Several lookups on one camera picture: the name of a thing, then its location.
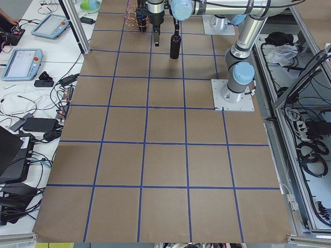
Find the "power strip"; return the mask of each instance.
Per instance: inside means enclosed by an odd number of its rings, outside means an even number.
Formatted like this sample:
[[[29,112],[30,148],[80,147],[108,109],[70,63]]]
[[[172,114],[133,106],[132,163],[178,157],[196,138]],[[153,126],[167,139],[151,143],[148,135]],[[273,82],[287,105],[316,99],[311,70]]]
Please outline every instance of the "power strip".
[[[73,90],[73,87],[67,88],[62,96],[62,102],[66,102],[67,104],[64,105],[56,114],[55,119],[57,119],[60,123],[64,123],[67,118]]]

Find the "metal bracket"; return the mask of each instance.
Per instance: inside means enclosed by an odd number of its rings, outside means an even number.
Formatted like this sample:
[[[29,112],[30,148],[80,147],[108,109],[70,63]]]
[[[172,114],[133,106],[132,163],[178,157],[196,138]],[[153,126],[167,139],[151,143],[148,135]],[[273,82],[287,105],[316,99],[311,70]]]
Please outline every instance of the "metal bracket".
[[[223,36],[235,36],[236,32],[234,31],[234,26],[229,24],[226,29],[215,30],[211,27],[210,22],[213,18],[213,15],[205,14],[202,16],[203,19],[203,28],[205,30],[205,35],[223,35]]]
[[[223,99],[221,90],[228,80],[212,79],[213,97],[215,111],[237,111],[237,112],[254,112],[254,105],[251,95],[244,95],[239,103],[230,103]]]

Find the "electronic device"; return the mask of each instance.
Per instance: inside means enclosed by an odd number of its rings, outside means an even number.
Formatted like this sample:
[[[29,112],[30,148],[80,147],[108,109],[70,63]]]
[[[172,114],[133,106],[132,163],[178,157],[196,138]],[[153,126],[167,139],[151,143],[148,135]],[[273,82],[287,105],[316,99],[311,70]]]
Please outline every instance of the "electronic device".
[[[38,72],[42,57],[41,49],[14,49],[2,75],[2,80],[32,80]]]
[[[0,174],[13,161],[23,141],[0,126]]]
[[[21,182],[5,184],[0,191],[0,225],[15,224],[24,217],[24,211],[36,194],[36,188]]]
[[[31,34],[48,39],[60,36],[69,26],[69,22],[63,15],[48,14],[32,31]]]
[[[3,45],[12,45],[16,46],[21,40],[25,29],[14,28],[11,32],[5,32],[0,28],[1,36],[5,39],[5,43]]]
[[[27,113],[26,115],[24,115],[21,119],[19,119],[16,123],[14,123],[10,129],[14,132],[17,132],[26,122],[26,119],[28,119],[29,117],[33,117],[32,114]]]
[[[28,118],[23,125],[23,130],[28,132],[50,132],[58,126],[56,119],[49,118]]]
[[[35,87],[53,87],[54,81],[53,80],[36,80],[34,83]]]
[[[14,136],[19,138],[23,143],[18,150],[16,156],[9,162],[0,174],[1,183],[14,183],[22,182],[26,180],[27,173],[30,166],[30,161],[27,158],[32,156],[34,143],[31,140],[34,140],[35,137],[30,133],[23,134],[11,134],[11,139],[14,139]],[[0,136],[0,143],[9,145],[3,142],[3,137]]]
[[[81,23],[86,23],[86,24],[94,24],[95,20],[93,20],[92,18],[88,18],[88,17],[80,17]]]
[[[79,76],[79,73],[75,75],[69,75],[67,77],[64,77],[63,79],[59,80],[59,83],[61,84],[62,87],[67,86],[75,81],[77,81],[77,78]]]
[[[66,88],[63,96],[62,96],[62,102],[63,103],[67,103],[66,105],[63,105],[61,107],[61,109],[57,112],[55,119],[58,120],[58,122],[60,123],[64,123],[66,118],[67,118],[67,114],[69,112],[69,108],[70,108],[70,101],[73,95],[73,91],[74,91],[74,87],[70,87],[70,88]]]

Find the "table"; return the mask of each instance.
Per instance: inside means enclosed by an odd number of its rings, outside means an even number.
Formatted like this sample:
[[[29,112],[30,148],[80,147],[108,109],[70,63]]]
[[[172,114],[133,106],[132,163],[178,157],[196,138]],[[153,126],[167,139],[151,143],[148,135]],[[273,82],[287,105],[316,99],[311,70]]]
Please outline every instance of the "table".
[[[79,9],[81,1],[78,1],[75,6],[78,10],[79,16],[83,16],[84,13]],[[39,0],[33,0],[31,5],[29,6],[26,14],[23,16],[23,19],[31,20],[31,19],[40,19],[42,20],[45,15],[38,14],[38,9],[40,8]],[[58,10],[54,12],[55,14],[63,14],[63,11],[60,6],[58,6]],[[98,13],[89,14],[88,17],[93,18],[95,20]],[[94,25],[82,24],[84,31],[86,33],[87,38],[91,37]],[[71,67],[72,70],[70,74],[79,73],[82,68],[82,63],[84,60],[83,56],[80,56],[80,59],[76,64],[74,62],[78,59],[80,55],[79,47],[76,43],[76,40],[73,36],[73,33],[70,29],[67,29],[61,36],[59,36],[55,40],[45,39],[41,37],[36,37],[31,35],[31,30],[35,27],[32,24],[26,24],[23,26],[26,29],[25,34],[20,40],[18,46],[15,48],[41,48],[43,50],[43,60],[41,66],[38,70],[38,74],[35,79],[43,72],[46,71],[55,82],[57,82]],[[4,52],[0,53],[0,62],[2,64],[6,63],[11,55],[6,54]],[[0,68],[0,74],[3,73],[4,67]],[[52,106],[52,102],[50,100],[50,91],[51,88],[35,88],[33,86],[34,80],[32,81],[19,81],[19,82],[5,82],[0,80],[0,98],[5,99],[2,103],[2,107],[5,110],[5,113],[9,114],[11,112],[17,112],[20,110],[25,110],[28,101],[22,98],[18,98],[17,95],[24,96],[28,99],[37,101],[38,108],[47,108]],[[56,99],[56,94],[53,92],[52,99]],[[56,108],[52,108],[50,110],[40,111],[38,110],[34,117],[40,118],[54,118],[56,116]],[[6,116],[0,116],[0,121],[6,119]],[[9,120],[5,120],[0,123],[2,127],[7,128],[10,124]],[[32,133],[36,138],[41,139],[43,133]],[[34,147],[34,151],[42,153],[49,159],[54,155],[56,148],[58,146],[59,139],[56,139],[49,144],[36,143]],[[34,157],[41,158],[40,155],[34,154]],[[31,165],[29,168],[29,173],[27,179],[24,181],[27,185],[35,187],[38,183],[41,176],[41,165],[36,163]],[[48,176],[50,173],[50,168],[44,166],[43,174],[41,177],[41,181],[39,183],[39,188],[45,187],[47,184]],[[33,206],[40,200],[41,196],[35,197],[30,206]],[[36,217],[38,211],[33,212],[32,216]],[[14,234],[26,234],[31,233],[35,221],[26,216],[20,218],[17,223],[11,224],[8,223],[6,226],[0,226],[0,235],[14,235]]]

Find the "blue tape line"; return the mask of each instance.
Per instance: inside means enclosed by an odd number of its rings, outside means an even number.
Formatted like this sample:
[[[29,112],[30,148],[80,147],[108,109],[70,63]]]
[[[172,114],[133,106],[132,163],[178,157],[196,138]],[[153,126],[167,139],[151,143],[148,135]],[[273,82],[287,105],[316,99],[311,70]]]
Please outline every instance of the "blue tape line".
[[[79,75],[79,76],[85,76],[85,77],[92,77],[92,78],[119,78],[119,79],[169,79],[169,80],[182,80],[183,78],[181,77],[156,77],[156,76],[110,76],[110,75]],[[210,79],[196,79],[196,78],[185,78],[185,80],[198,80],[198,81],[210,81]]]
[[[188,227],[189,227],[189,237],[190,242],[193,241],[192,237],[192,220],[191,220],[191,197],[190,197],[190,177],[189,177],[189,161],[188,161],[188,145],[187,145],[187,115],[186,115],[186,95],[185,95],[185,72],[184,72],[184,42],[183,42],[183,30],[180,29],[180,34],[182,36],[182,74],[183,74],[183,93],[184,93],[184,125],[185,125],[185,158],[186,158],[186,182],[187,182],[187,208],[188,208]]]
[[[99,14],[125,14],[125,12],[99,12]]]
[[[214,187],[214,186],[159,186],[159,185],[108,185],[108,184],[60,184],[48,183],[48,187],[82,187],[82,188],[134,188],[134,189],[194,189],[194,190],[280,190],[279,187]]]
[[[82,140],[69,140],[62,139],[63,143],[109,143],[109,144],[147,144],[147,145],[185,145],[186,143],[164,143],[164,142],[136,142],[136,141],[82,141]],[[212,144],[212,143],[187,143],[189,146],[256,146],[268,147],[269,145],[263,144]]]
[[[123,38],[124,25],[125,25],[125,19],[123,20],[121,38],[119,40],[119,45],[118,45],[118,50],[117,50],[117,58],[116,58],[116,64],[115,64],[115,68],[114,68],[114,75],[116,75],[116,69],[117,69],[118,58],[119,58],[119,51],[121,49],[122,38]],[[115,80],[115,78],[113,77],[112,87],[111,87],[111,91],[110,91],[110,95],[109,95],[109,99],[108,99],[108,105],[110,105],[110,101],[111,101],[111,97],[112,97],[114,80]],[[104,135],[105,135],[105,132],[106,132],[106,127],[107,127],[108,114],[109,114],[109,107],[107,107],[106,119],[104,121],[104,126],[103,126],[103,132],[102,132],[101,141],[104,140]],[[87,231],[88,231],[88,225],[89,225],[89,218],[91,216],[92,203],[93,203],[93,198],[94,198],[94,190],[95,190],[95,185],[96,185],[96,181],[97,181],[97,175],[98,175],[98,170],[99,170],[100,158],[101,158],[101,153],[102,153],[102,145],[103,145],[103,142],[101,142],[101,144],[100,144],[100,150],[99,150],[99,155],[98,155],[98,160],[97,160],[97,166],[96,166],[96,171],[95,171],[95,174],[94,174],[94,181],[93,181],[91,199],[90,199],[90,202],[89,202],[88,214],[87,214],[87,218],[86,218],[86,225],[85,225],[85,232],[84,232],[83,242],[86,242],[86,237],[87,237]]]
[[[236,211],[237,211],[237,218],[238,218],[238,224],[239,224],[240,237],[241,237],[242,243],[244,243],[245,242],[244,241],[244,234],[243,234],[242,222],[240,220],[240,212],[239,212],[238,199],[237,199],[237,193],[236,193],[234,176],[233,176],[233,168],[232,168],[230,146],[229,146],[229,139],[228,139],[228,132],[227,132],[227,123],[225,121],[224,110],[222,111],[222,117],[223,117],[223,125],[224,125],[224,132],[225,132],[225,140],[226,140],[226,143],[227,143],[229,165],[230,165],[230,172],[231,172],[231,180],[232,180],[232,185],[233,185],[234,201],[235,201],[235,205],[236,205]]]
[[[103,49],[91,49],[91,51],[97,51],[97,52],[115,52],[114,50],[103,50]],[[133,51],[120,51],[120,53],[132,53],[132,54],[150,54],[149,52],[133,52]],[[169,53],[157,53],[157,52],[152,52],[152,54],[161,54],[161,55],[169,55]],[[215,56],[214,54],[197,54],[197,53],[186,53],[184,55],[189,55],[189,56]]]
[[[145,165],[145,152],[146,152],[146,137],[147,137],[147,126],[148,126],[148,101],[149,101],[149,85],[151,75],[151,63],[152,63],[152,43],[153,36],[151,35],[151,43],[149,47],[149,69],[148,69],[148,81],[147,81],[147,98],[146,98],[146,118],[145,118],[145,130],[144,130],[144,145],[143,145],[143,157],[141,165],[141,176],[140,176],[140,192],[139,192],[139,209],[138,209],[138,231],[137,231],[137,242],[140,241],[140,226],[141,226],[141,208],[142,208],[142,194],[143,194],[143,182],[144,182],[144,165]]]
[[[187,110],[215,110],[214,108],[206,108],[206,107],[163,107],[163,106],[125,106],[125,105],[93,105],[93,104],[71,104],[70,106],[75,106],[75,107],[125,107],[128,109],[170,109],[170,110],[182,110],[182,109],[187,109]]]
[[[217,75],[217,79],[219,79],[219,74],[218,74],[218,69],[217,69],[216,53],[215,53],[215,45],[214,45],[214,38],[213,38],[212,35],[210,37],[212,38],[212,45],[213,45],[213,53],[214,53],[216,75]]]

